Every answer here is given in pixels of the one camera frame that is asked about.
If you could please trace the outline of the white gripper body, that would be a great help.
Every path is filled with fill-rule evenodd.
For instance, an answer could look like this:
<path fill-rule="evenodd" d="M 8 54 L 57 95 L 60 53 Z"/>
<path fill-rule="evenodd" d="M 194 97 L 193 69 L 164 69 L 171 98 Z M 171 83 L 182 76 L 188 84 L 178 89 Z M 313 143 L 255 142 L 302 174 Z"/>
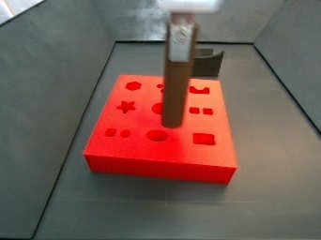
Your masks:
<path fill-rule="evenodd" d="M 215 12 L 222 3 L 223 0 L 158 0 L 159 7 L 175 13 Z"/>

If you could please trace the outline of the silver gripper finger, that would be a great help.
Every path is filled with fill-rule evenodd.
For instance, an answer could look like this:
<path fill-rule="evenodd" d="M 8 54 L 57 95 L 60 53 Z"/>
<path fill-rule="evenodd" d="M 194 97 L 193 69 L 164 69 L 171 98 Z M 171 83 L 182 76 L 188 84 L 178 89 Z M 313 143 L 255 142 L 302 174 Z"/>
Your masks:
<path fill-rule="evenodd" d="M 194 28 L 188 13 L 170 15 L 170 60 L 172 62 L 190 61 Z"/>

